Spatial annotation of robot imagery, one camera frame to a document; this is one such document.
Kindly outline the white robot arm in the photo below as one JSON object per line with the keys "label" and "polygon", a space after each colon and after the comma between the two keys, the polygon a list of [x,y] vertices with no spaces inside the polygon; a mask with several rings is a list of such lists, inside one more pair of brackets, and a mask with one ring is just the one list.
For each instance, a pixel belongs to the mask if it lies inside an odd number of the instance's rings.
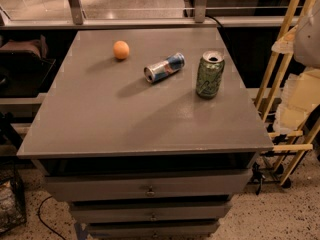
{"label": "white robot arm", "polygon": [[298,23],[293,50],[297,62],[308,67],[320,67],[320,0]]}

